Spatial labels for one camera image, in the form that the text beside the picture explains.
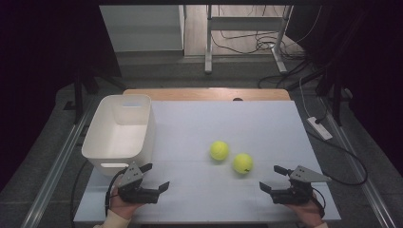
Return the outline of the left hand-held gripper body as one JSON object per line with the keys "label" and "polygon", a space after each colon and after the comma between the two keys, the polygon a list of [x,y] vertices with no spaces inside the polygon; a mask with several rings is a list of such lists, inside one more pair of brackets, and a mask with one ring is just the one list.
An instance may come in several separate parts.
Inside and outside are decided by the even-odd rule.
{"label": "left hand-held gripper body", "polygon": [[139,204],[155,204],[158,202],[160,192],[158,189],[142,187],[144,173],[136,162],[132,162],[125,170],[118,185],[118,194],[124,202]]}

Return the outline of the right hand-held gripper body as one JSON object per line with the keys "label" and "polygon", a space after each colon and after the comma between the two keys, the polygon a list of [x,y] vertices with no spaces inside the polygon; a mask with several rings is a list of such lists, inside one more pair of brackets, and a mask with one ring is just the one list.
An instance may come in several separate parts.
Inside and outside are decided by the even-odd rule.
{"label": "right hand-held gripper body", "polygon": [[284,190],[272,190],[270,196],[274,204],[305,204],[313,196],[313,182],[327,182],[331,178],[299,165],[290,170],[290,187]]}

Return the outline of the yellow tennis ball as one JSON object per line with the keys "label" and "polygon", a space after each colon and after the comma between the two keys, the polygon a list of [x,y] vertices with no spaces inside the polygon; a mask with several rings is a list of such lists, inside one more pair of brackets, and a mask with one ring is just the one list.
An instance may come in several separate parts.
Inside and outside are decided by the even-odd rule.
{"label": "yellow tennis ball", "polygon": [[223,161],[229,154],[229,146],[226,142],[215,141],[210,145],[210,157],[217,161]]}
{"label": "yellow tennis ball", "polygon": [[247,174],[253,168],[253,159],[249,154],[240,153],[232,162],[233,169],[240,174]]}

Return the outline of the white plastic bin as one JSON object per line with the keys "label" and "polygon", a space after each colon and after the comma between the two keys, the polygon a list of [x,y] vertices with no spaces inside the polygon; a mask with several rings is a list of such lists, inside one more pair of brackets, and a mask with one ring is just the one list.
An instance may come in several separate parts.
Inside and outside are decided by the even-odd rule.
{"label": "white plastic bin", "polygon": [[149,96],[106,96],[90,123],[82,155],[103,175],[114,176],[132,162],[151,162],[155,132]]}

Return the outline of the person's left hand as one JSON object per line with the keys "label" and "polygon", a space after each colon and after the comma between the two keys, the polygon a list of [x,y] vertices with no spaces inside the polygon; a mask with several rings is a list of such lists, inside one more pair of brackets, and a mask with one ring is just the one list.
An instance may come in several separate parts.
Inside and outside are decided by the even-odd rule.
{"label": "person's left hand", "polygon": [[124,202],[120,198],[117,188],[112,190],[109,201],[109,209],[123,219],[132,219],[135,212],[142,207],[139,203]]}

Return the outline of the person's right hand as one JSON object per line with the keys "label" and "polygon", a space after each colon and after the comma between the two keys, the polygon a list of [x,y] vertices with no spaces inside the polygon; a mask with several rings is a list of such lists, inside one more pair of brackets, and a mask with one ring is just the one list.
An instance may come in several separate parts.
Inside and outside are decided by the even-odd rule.
{"label": "person's right hand", "polygon": [[286,204],[286,207],[297,215],[306,228],[314,228],[322,222],[325,222],[320,216],[319,207],[311,199],[305,204]]}

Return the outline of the white power strip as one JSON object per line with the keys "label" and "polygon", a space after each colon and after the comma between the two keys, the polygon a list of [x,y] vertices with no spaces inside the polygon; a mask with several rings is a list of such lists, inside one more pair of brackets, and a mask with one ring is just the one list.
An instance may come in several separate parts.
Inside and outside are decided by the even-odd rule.
{"label": "white power strip", "polygon": [[322,140],[328,141],[332,139],[333,135],[323,126],[323,124],[316,117],[308,118],[307,122],[316,131],[316,133]]}

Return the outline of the black stand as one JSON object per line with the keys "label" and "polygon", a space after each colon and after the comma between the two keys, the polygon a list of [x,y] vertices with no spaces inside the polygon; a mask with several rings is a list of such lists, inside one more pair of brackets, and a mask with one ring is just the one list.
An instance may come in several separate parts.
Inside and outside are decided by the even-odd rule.
{"label": "black stand", "polygon": [[331,112],[338,126],[342,126],[340,118],[341,102],[345,101],[342,96],[343,75],[336,64],[330,64],[324,69],[322,78],[319,80],[316,92],[318,96],[331,95]]}
{"label": "black stand", "polygon": [[74,124],[77,124],[84,115],[83,88],[85,88],[89,94],[97,94],[99,91],[98,83],[95,80],[96,77],[118,87],[120,90],[128,89],[127,85],[114,79],[111,75],[102,72],[95,66],[79,68],[74,72],[73,76],[74,100],[67,102],[64,110],[75,111]]}

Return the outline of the white cabinet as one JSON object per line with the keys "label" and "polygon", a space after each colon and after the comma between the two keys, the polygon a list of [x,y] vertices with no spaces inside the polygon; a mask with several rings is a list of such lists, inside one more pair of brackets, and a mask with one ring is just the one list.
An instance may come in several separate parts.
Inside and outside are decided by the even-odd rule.
{"label": "white cabinet", "polygon": [[100,6],[115,52],[183,50],[183,5]]}

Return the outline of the aluminium floor rail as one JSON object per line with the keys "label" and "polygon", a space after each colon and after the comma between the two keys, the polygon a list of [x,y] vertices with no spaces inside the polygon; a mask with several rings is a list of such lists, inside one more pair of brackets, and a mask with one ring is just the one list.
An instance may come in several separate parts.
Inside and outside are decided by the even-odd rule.
{"label": "aluminium floor rail", "polygon": [[48,174],[36,195],[26,217],[24,218],[20,228],[37,228],[53,195],[56,186],[66,168],[67,162],[72,154],[74,145],[77,143],[79,136],[84,129],[88,120],[90,111],[94,107],[95,100],[89,98],[85,101],[84,114],[69,130],[67,139],[59,151],[55,161],[52,163]]}
{"label": "aluminium floor rail", "polygon": [[[324,102],[322,98],[317,99],[318,102],[326,108],[326,120],[328,121],[330,127],[333,130],[334,137],[337,139],[338,143],[343,149],[356,155],[356,152],[351,145],[344,129],[338,125],[331,114],[329,106]],[[364,169],[364,164],[359,162],[357,159],[351,156],[347,157],[349,164],[351,165],[355,176],[359,181],[365,181],[361,184],[361,189],[364,192],[371,208],[377,220],[382,228],[396,228],[396,222],[393,220],[392,214],[388,209],[385,201],[381,198],[379,191],[376,189],[374,182],[371,180],[369,173]]]}

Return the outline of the grey metal table frame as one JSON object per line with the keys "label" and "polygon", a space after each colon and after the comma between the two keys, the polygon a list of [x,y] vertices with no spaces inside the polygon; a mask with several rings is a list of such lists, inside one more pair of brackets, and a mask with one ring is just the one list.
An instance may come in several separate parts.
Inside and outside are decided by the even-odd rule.
{"label": "grey metal table frame", "polygon": [[212,73],[212,31],[273,31],[278,34],[276,42],[270,46],[280,74],[287,73],[280,54],[280,45],[288,25],[292,6],[285,6],[281,17],[226,17],[212,15],[212,6],[207,6],[207,35],[204,54],[204,72]]}

